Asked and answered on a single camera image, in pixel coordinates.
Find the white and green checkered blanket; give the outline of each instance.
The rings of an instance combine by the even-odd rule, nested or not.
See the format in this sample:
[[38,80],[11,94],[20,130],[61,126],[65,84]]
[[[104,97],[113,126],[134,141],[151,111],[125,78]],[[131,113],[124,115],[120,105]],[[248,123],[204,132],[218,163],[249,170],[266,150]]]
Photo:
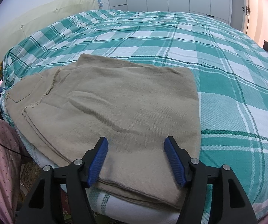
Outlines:
[[[257,218],[268,212],[268,53],[252,39],[200,15],[88,11],[13,47],[3,63],[6,89],[27,75],[72,63],[82,53],[190,68],[200,103],[200,160],[214,167],[229,164]],[[12,124],[4,96],[5,90],[0,103]]]

